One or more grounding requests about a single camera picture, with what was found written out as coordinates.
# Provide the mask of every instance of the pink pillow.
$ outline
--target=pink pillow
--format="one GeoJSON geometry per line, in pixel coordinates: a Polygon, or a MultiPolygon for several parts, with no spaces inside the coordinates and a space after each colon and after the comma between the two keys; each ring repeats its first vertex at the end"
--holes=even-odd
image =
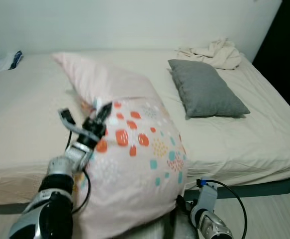
{"type": "Polygon", "coordinates": [[[73,53],[56,53],[53,58],[82,99],[97,109],[122,98],[160,99],[150,81],[139,74],[73,53]]]}
{"type": "MultiPolygon", "coordinates": [[[[87,103],[113,101],[106,135],[87,166],[92,190],[79,217],[81,238],[112,238],[173,210],[184,193],[187,157],[149,80],[74,54],[54,58],[87,103]]],[[[79,205],[84,176],[77,188],[79,205]]]]}

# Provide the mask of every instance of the bed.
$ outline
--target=bed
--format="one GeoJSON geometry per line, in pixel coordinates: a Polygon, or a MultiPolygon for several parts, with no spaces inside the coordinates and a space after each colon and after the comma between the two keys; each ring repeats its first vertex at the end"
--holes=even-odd
{"type": "MultiPolygon", "coordinates": [[[[242,118],[185,120],[168,71],[175,51],[91,51],[146,75],[179,129],[187,151],[187,189],[210,176],[229,185],[290,179],[290,107],[243,57],[232,71],[217,70],[251,111],[242,118]]],[[[77,123],[84,117],[72,87],[50,55],[25,55],[19,66],[0,72],[0,205],[27,203],[36,193],[49,160],[62,153],[68,131],[57,109],[68,107],[77,123]]]]}

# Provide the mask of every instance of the black cable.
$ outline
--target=black cable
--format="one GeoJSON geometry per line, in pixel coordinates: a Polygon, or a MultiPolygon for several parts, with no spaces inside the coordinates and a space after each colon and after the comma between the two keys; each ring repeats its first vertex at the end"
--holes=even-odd
{"type": "Polygon", "coordinates": [[[242,235],[242,239],[245,238],[245,235],[246,235],[246,231],[248,229],[248,219],[247,219],[247,215],[246,215],[246,211],[245,211],[245,207],[240,199],[240,197],[227,185],[225,185],[224,183],[221,183],[219,181],[216,181],[216,180],[210,180],[210,179],[207,179],[207,180],[204,180],[205,182],[210,182],[210,183],[217,183],[217,184],[220,184],[222,185],[223,187],[225,187],[226,189],[228,189],[236,198],[237,200],[239,201],[241,207],[242,207],[242,211],[243,211],[243,216],[244,216],[244,230],[243,230],[243,235],[242,235]]]}
{"type": "Polygon", "coordinates": [[[88,174],[87,174],[87,172],[86,172],[85,169],[83,169],[83,173],[85,174],[85,177],[87,178],[87,182],[88,182],[88,185],[89,185],[88,186],[88,189],[87,189],[87,194],[86,194],[86,197],[85,197],[83,203],[78,208],[76,208],[76,209],[74,209],[72,211],[72,215],[75,214],[75,213],[77,213],[85,205],[85,203],[87,202],[87,200],[90,197],[90,193],[91,193],[91,180],[90,180],[90,177],[88,176],[88,174]]]}
{"type": "Polygon", "coordinates": [[[72,138],[72,131],[70,131],[69,139],[67,140],[67,144],[66,144],[65,150],[70,146],[71,138],[72,138]]]}

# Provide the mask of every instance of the floor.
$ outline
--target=floor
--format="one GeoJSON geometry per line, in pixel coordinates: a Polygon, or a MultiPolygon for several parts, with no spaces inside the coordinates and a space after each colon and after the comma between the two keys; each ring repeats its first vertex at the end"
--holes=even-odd
{"type": "MultiPolygon", "coordinates": [[[[243,198],[242,201],[249,220],[247,239],[290,239],[290,194],[243,198]]],[[[220,199],[217,201],[215,212],[231,229],[234,238],[241,238],[243,214],[238,201],[220,199]]],[[[0,239],[7,238],[9,227],[17,217],[18,215],[0,215],[0,239]]],[[[178,217],[175,239],[193,239],[193,232],[184,223],[185,220],[178,217]]],[[[158,221],[124,238],[160,239],[162,234],[162,223],[158,221]]]]}

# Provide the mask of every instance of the pillow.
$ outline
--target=pillow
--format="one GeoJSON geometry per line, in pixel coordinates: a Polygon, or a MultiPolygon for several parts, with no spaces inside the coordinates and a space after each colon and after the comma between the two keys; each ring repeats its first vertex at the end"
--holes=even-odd
{"type": "Polygon", "coordinates": [[[172,76],[185,106],[186,118],[241,116],[250,111],[210,65],[169,60],[172,76]]]}
{"type": "MultiPolygon", "coordinates": [[[[78,55],[54,57],[88,104],[95,96],[115,99],[105,122],[106,134],[87,165],[92,189],[79,217],[80,238],[112,238],[173,210],[177,196],[184,193],[187,156],[179,132],[149,80],[78,55]],[[100,84],[96,90],[97,81],[110,87],[100,84]]],[[[84,175],[77,178],[80,205],[87,180],[84,175]]]]}
{"type": "Polygon", "coordinates": [[[150,81],[139,74],[73,53],[56,53],[53,58],[63,67],[82,99],[97,110],[122,98],[160,100],[150,81]]]}

